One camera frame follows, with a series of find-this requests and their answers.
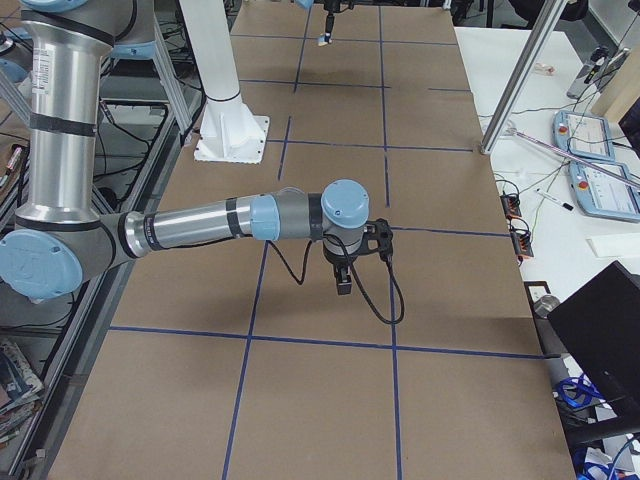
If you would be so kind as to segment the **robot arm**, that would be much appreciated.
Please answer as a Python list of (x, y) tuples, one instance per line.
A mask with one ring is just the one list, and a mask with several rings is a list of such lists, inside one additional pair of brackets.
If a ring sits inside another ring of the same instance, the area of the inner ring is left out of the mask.
[(189, 209), (101, 215), (91, 204), (101, 65), (115, 48), (155, 47), (150, 1), (26, 1), (33, 48), (29, 191), (1, 242), (1, 277), (16, 292), (53, 299), (155, 251), (231, 239), (319, 241), (341, 271), (367, 244), (369, 197), (341, 179)]
[[(313, 0), (294, 0), (293, 3), (300, 8), (310, 10), (314, 5)], [(324, 36), (328, 39), (333, 33), (335, 18), (337, 15), (346, 12), (347, 10), (353, 10), (355, 7), (355, 1), (341, 1), (341, 0), (322, 0), (323, 10), (327, 13), (325, 20)]]

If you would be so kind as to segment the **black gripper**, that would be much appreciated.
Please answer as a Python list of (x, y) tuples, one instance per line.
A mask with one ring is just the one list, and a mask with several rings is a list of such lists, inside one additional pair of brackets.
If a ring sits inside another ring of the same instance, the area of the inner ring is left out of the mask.
[(334, 27), (335, 15), (333, 12), (329, 12), (326, 16), (325, 20), (325, 29), (324, 32), (326, 34), (331, 34)]
[(351, 293), (349, 265), (355, 261), (355, 253), (350, 252), (346, 244), (337, 236), (325, 236), (322, 242), (324, 256), (334, 267), (337, 294), (349, 295)]

